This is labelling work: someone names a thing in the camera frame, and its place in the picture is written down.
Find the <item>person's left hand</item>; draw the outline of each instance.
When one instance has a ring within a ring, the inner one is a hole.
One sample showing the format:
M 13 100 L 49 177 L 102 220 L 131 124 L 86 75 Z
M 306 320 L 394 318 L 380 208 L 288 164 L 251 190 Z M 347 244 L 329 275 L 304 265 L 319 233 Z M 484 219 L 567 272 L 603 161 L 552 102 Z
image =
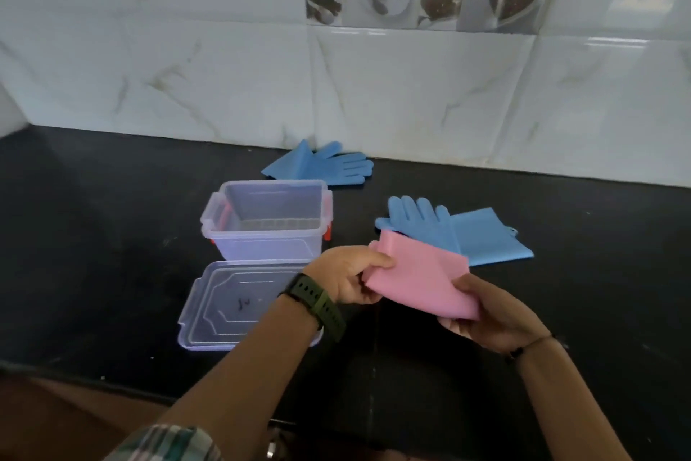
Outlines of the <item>person's left hand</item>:
M 303 273 L 326 290 L 335 303 L 370 305 L 381 295 L 362 284 L 359 274 L 368 266 L 391 268 L 395 264 L 393 257 L 366 246 L 341 246 L 324 252 Z

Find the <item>kitchen counter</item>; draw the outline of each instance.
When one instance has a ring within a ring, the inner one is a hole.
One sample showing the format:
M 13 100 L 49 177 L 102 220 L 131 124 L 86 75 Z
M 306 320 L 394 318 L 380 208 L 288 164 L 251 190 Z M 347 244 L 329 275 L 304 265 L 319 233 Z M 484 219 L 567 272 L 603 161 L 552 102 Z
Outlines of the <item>kitchen counter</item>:
M 216 248 L 210 194 L 281 155 L 207 142 L 32 127 L 0 140 L 0 366 L 170 403 L 222 357 L 177 344 Z M 533 308 L 637 461 L 691 456 L 691 190 L 375 160 L 334 189 L 333 245 L 367 244 L 391 195 L 492 206 L 536 257 L 476 267 Z M 520 380 L 435 318 L 346 307 L 274 419 L 430 457 L 548 459 Z

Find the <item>watch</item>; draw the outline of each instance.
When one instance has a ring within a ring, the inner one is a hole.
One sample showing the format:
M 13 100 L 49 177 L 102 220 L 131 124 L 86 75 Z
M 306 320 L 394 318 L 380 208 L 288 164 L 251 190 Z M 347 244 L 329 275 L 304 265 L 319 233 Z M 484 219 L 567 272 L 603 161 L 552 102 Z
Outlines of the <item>watch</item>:
M 282 293 L 305 305 L 319 321 L 319 327 L 324 326 L 334 341 L 341 341 L 346 331 L 346 322 L 329 294 L 314 279 L 305 274 L 297 274 Z

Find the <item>person's left arm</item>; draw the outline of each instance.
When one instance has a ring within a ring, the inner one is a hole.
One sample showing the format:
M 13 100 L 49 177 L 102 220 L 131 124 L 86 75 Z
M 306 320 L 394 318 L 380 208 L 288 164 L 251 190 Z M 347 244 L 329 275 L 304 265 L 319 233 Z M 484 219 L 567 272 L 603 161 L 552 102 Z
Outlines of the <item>person's left arm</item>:
M 370 265 L 392 267 L 390 256 L 367 247 L 337 247 L 303 271 L 337 303 L 371 304 L 381 296 L 358 275 Z M 226 460 L 252 458 L 290 378 L 317 331 L 318 321 L 287 295 L 232 352 L 182 396 L 159 423 L 199 427 Z

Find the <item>open plastic container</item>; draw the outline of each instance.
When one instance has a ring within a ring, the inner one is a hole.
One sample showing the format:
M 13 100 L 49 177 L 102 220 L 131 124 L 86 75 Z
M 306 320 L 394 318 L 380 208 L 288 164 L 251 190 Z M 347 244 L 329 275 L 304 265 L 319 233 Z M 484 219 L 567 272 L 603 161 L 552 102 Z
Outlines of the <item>open plastic container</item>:
M 201 222 L 229 263 L 306 263 L 321 254 L 333 218 L 324 181 L 259 180 L 224 183 Z
M 303 266 L 211 263 L 192 285 L 177 320 L 177 342 L 193 351 L 232 350 Z M 317 332 L 312 345 L 323 333 Z

